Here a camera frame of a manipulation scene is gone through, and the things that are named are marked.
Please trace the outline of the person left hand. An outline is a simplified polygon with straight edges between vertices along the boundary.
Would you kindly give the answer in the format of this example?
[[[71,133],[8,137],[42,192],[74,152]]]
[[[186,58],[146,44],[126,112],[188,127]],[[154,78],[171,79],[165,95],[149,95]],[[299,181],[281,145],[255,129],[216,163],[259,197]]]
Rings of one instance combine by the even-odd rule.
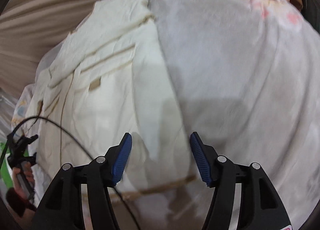
[[[12,169],[12,182],[15,192],[24,200],[32,200],[35,183],[31,164],[24,161],[20,167]]]

